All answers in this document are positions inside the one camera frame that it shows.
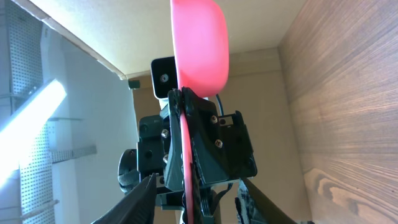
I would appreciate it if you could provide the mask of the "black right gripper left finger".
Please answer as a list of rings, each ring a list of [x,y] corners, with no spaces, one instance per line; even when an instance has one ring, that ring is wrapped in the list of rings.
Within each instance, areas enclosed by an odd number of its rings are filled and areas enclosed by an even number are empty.
[[[152,174],[92,224],[153,224],[156,195],[156,174]]]

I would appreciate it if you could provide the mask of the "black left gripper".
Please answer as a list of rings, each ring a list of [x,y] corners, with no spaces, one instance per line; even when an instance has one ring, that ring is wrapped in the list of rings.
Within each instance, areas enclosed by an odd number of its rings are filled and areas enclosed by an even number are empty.
[[[139,122],[139,142],[121,156],[118,182],[128,193],[140,181],[157,174],[157,195],[163,207],[182,206],[183,160],[180,129],[181,96],[187,118],[193,156],[199,175],[201,212],[214,214],[225,194],[213,195],[210,189],[238,179],[254,177],[257,167],[247,127],[242,114],[218,115],[213,102],[184,87],[167,93],[168,103],[160,114]]]

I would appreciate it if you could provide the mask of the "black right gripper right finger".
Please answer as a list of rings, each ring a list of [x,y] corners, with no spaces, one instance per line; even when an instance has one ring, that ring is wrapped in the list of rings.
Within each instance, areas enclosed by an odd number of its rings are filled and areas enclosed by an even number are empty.
[[[240,224],[296,224],[249,179],[240,179],[234,200]]]

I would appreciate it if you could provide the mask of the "pink plastic measuring scoop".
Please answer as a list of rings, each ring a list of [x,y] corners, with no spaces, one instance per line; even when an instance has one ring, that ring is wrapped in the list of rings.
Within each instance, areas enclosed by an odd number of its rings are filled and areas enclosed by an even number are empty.
[[[223,11],[217,3],[207,0],[174,0],[170,7],[178,90],[182,94],[182,88],[190,88],[206,100],[218,94],[228,80],[229,43]],[[200,178],[194,161],[183,95],[181,98],[185,221],[201,223]]]

